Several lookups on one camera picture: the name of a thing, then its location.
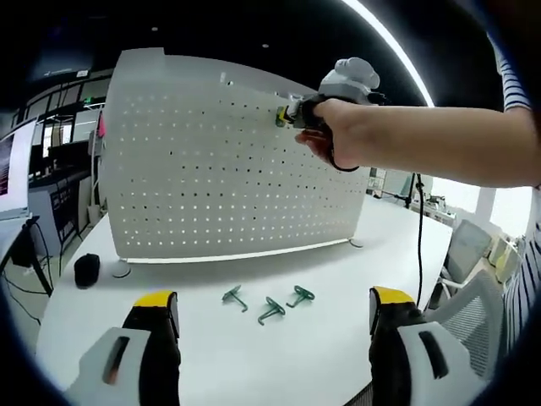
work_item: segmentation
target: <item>striped shirt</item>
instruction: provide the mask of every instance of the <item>striped shirt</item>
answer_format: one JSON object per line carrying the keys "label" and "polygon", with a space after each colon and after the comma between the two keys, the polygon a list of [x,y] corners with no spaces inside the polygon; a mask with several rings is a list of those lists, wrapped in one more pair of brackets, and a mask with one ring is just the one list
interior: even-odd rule
{"label": "striped shirt", "polygon": [[[503,80],[504,109],[530,108],[529,101],[513,72],[509,62],[496,50],[499,72]],[[533,207],[530,221],[534,227],[528,227],[526,249],[520,269],[515,272],[504,291],[505,325],[507,349],[515,344],[520,331],[524,328],[530,310],[541,285],[541,191],[533,189]]]}

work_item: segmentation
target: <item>ceiling light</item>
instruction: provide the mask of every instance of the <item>ceiling light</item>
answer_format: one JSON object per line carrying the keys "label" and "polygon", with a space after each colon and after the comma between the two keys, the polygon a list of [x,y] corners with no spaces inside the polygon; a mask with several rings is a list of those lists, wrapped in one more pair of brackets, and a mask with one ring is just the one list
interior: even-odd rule
{"label": "ceiling light", "polygon": [[421,79],[421,76],[413,66],[411,59],[404,52],[400,44],[395,40],[395,37],[392,36],[392,34],[385,28],[385,26],[381,24],[380,21],[376,19],[376,17],[366,7],[359,3],[358,0],[342,1],[349,7],[351,7],[353,11],[363,17],[363,19],[367,23],[369,23],[378,34],[380,34],[381,38],[383,38],[387,45],[391,47],[391,49],[395,52],[395,54],[398,56],[398,58],[406,68],[407,72],[412,76],[415,85],[417,85],[419,91],[421,92],[421,95],[423,95],[423,99],[426,105],[428,107],[434,107],[432,97],[430,97],[429,91],[427,90],[426,85]]}

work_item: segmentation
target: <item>black ceiling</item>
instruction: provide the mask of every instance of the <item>black ceiling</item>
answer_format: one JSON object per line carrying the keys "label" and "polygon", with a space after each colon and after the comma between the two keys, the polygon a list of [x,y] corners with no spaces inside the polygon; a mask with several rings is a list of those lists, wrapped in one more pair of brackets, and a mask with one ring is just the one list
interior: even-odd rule
{"label": "black ceiling", "polygon": [[[402,45],[436,105],[501,109],[500,78],[488,39],[454,3],[361,3]],[[49,11],[9,20],[0,27],[3,60],[9,61],[0,77],[0,108],[17,107],[41,90],[43,84],[28,86],[25,78],[44,38],[75,30],[79,34],[72,36],[72,46],[93,52],[94,70],[113,68],[123,49],[165,47],[168,53],[242,63],[317,88],[338,58],[359,56],[373,64],[380,91],[394,104],[424,104],[391,49],[340,0],[259,0],[170,3],[138,15]]]}

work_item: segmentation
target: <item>green hook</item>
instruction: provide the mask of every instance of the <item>green hook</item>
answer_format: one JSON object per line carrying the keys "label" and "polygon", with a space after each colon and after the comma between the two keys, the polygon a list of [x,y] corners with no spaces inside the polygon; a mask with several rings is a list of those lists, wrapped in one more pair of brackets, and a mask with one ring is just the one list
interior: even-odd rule
{"label": "green hook", "polygon": [[291,308],[295,307],[296,305],[298,305],[299,303],[301,303],[305,299],[308,299],[308,300],[314,300],[315,299],[314,294],[312,292],[310,292],[309,290],[306,290],[305,288],[301,288],[300,286],[295,285],[294,289],[295,289],[295,293],[298,294],[297,300],[295,300],[295,302],[293,304],[286,303],[286,305],[291,307]]}
{"label": "green hook", "polygon": [[223,297],[221,298],[222,302],[225,302],[226,300],[229,300],[230,298],[234,298],[237,300],[238,303],[240,303],[243,306],[243,313],[248,310],[248,306],[238,298],[237,293],[240,290],[240,285],[237,285],[235,288],[231,289],[228,292],[225,292]]}
{"label": "green hook", "polygon": [[265,324],[263,324],[263,320],[266,319],[267,317],[271,317],[272,315],[275,315],[275,314],[278,314],[278,313],[280,313],[281,315],[286,314],[286,311],[284,310],[284,308],[281,307],[277,302],[272,300],[270,297],[267,296],[266,300],[267,300],[267,303],[270,306],[272,306],[272,308],[269,311],[267,311],[266,313],[264,313],[263,315],[260,315],[258,317],[257,321],[261,326],[265,325]]}

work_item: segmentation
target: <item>white table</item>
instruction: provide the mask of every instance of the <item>white table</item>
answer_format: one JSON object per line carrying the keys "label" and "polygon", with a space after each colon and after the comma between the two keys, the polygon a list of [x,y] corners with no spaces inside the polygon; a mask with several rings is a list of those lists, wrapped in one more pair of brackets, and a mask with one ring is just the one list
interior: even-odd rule
{"label": "white table", "polygon": [[[239,261],[132,265],[118,260],[105,217],[79,247],[57,283],[41,322],[37,359],[66,389],[79,358],[111,326],[121,326],[135,300],[157,289],[178,292],[180,401],[183,406],[309,404],[342,406],[371,380],[369,288],[399,288],[417,298],[418,215],[369,198],[356,238],[364,248],[339,244]],[[424,219],[422,305],[431,295],[451,239],[451,228]],[[101,257],[97,284],[79,290],[74,261]],[[241,283],[249,311],[221,296]],[[260,326],[265,296],[282,305],[293,286],[315,294],[286,315]]]}

